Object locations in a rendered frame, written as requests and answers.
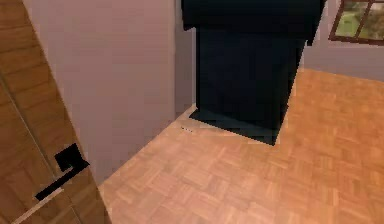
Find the black cabinet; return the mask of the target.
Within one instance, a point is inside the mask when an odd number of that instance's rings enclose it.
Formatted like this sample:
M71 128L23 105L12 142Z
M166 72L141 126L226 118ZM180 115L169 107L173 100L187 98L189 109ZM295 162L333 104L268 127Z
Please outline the black cabinet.
M181 0L196 30L191 117L273 145L327 0Z

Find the brown framed window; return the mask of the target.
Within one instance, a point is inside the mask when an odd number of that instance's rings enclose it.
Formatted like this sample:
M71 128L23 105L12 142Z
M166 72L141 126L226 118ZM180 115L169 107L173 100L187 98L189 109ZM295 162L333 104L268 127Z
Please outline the brown framed window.
M340 0L329 40L384 47L384 0Z

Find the brown wooden room door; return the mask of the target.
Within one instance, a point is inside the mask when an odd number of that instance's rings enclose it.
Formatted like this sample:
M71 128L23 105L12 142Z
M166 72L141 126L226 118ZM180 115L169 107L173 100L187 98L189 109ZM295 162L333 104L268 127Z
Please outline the brown wooden room door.
M0 0L0 224L112 224L90 165L35 198L73 143L87 161L24 1Z

